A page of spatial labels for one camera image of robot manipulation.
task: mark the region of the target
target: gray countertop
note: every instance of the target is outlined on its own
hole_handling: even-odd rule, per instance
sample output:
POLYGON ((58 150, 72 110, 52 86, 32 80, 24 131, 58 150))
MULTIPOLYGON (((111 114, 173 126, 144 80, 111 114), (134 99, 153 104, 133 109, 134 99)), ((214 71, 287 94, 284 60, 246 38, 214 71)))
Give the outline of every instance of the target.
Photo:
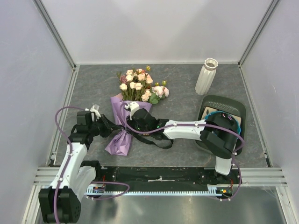
MULTIPOLYGON (((110 97, 120 93, 116 77, 117 71, 125 72, 132 67, 145 68, 146 65, 81 65, 71 98, 71 106, 90 108, 100 105, 100 113, 114 122, 110 97)), ((167 80, 170 90, 168 98, 151 108, 156 118, 179 121, 194 121, 198 117, 204 96, 196 94, 194 87, 202 64, 153 64, 149 72, 154 82, 167 80)), ((246 146, 236 160, 241 167, 266 167, 262 145, 249 101, 236 64, 221 64, 208 94, 221 95, 242 102, 247 109, 246 146)), ((76 124, 76 110, 69 109, 64 131, 70 133, 76 124)), ((201 151, 194 140, 177 139, 172 148, 160 149, 133 139, 127 156, 110 155, 105 147, 112 139, 96 137, 90 146, 85 160, 99 160, 103 166, 190 166, 211 167, 215 156, 201 151)), ((60 165, 66 150, 66 140, 61 139, 57 152, 56 165, 60 165)))

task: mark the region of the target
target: black plastic tray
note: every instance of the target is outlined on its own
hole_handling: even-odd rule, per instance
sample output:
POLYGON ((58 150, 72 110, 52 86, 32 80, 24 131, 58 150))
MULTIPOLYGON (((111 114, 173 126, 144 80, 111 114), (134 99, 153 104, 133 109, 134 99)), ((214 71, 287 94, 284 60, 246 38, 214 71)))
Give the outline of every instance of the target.
MULTIPOLYGON (((227 97, 207 95, 202 100, 198 120, 201 120, 202 114, 206 106, 240 117, 242 119, 240 123, 241 126, 240 136, 244 139, 245 124, 246 124, 246 108, 244 104, 227 97)), ((206 145, 202 141, 196 140, 196 144, 201 148, 207 150, 206 145)), ((240 145, 241 145, 241 141, 237 140, 236 147, 239 147, 240 145)), ((242 152, 242 148, 237 151, 237 154, 239 155, 241 152, 242 152)))

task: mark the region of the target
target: pink rose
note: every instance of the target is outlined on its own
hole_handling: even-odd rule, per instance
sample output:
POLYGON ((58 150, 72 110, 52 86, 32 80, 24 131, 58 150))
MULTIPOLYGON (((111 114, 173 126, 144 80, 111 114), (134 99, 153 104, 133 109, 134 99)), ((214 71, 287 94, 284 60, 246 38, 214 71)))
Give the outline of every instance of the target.
POLYGON ((142 88, 142 84, 141 83, 136 83, 135 89, 136 90, 141 90, 141 88, 142 88))
POLYGON ((139 80, 139 81, 143 81, 143 80, 145 80, 145 74, 144 74, 144 73, 139 74, 139 75, 138 75, 138 80, 139 80))
POLYGON ((153 83, 153 79, 150 77, 150 75, 147 75, 147 76, 146 76, 146 83, 147 83, 147 84, 151 84, 151 83, 153 83))
POLYGON ((149 89, 146 89, 144 94, 145 94, 145 95, 147 95, 148 97, 150 97, 150 96, 151 96, 151 92, 150 92, 150 90, 149 90, 149 89))
POLYGON ((128 70, 127 75, 133 75, 133 69, 128 70))
POLYGON ((152 87, 151 89, 160 98, 163 96, 164 91, 163 91, 162 86, 155 86, 155 87, 152 87))
POLYGON ((147 102, 147 101, 149 100, 149 96, 143 94, 143 95, 141 96, 141 100, 142 100, 143 102, 147 102))
POLYGON ((127 82, 127 79, 126 79, 126 76, 125 76, 125 75, 121 76, 121 78, 120 78, 120 81, 121 81, 121 83, 128 84, 128 82, 127 82))
POLYGON ((131 83, 130 83, 130 88, 131 88, 131 89, 134 89, 134 88, 135 88, 135 85, 136 85, 136 83, 131 82, 131 83))
POLYGON ((169 96, 169 89, 167 87, 164 87, 164 94, 166 97, 169 96))

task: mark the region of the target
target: white wall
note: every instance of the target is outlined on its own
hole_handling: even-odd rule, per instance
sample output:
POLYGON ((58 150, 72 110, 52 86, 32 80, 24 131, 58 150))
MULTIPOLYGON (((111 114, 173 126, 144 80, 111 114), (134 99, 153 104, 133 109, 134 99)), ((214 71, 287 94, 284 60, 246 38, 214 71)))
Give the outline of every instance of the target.
POLYGON ((283 168, 299 209, 299 1, 282 0, 243 71, 272 161, 283 168))
POLYGON ((0 1, 0 223, 19 224, 71 69, 33 1, 0 1))
POLYGON ((271 0, 43 0, 76 63, 237 62, 271 0))

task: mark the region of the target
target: bouquet of flowers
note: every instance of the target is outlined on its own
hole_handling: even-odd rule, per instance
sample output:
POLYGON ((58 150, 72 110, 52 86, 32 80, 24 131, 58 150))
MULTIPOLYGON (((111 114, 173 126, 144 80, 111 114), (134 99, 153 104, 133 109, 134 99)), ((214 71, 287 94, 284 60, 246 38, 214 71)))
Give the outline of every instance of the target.
POLYGON ((160 99, 169 95, 169 90, 165 87, 166 81, 162 82, 163 86, 155 83, 155 87, 151 87, 153 79, 142 69, 128 70, 126 75, 121 75, 121 72, 119 72, 117 73, 117 77, 120 79, 123 100, 157 104, 160 99))
MULTIPOLYGON (((146 71, 150 71, 149 66, 146 66, 146 71)), ((155 86, 152 87, 153 79, 146 71, 143 69, 131 69, 127 71, 126 75, 117 72, 121 94, 111 97, 112 110, 117 125, 126 127, 123 119, 130 113, 121 108, 122 102, 139 101, 140 108, 149 111, 152 104, 157 104, 161 99, 169 95, 166 81, 162 82, 162 86, 159 86, 159 83, 155 83, 155 86)), ((122 130, 114 136, 105 150, 110 154, 127 155, 131 139, 132 136, 126 130, 122 130)))

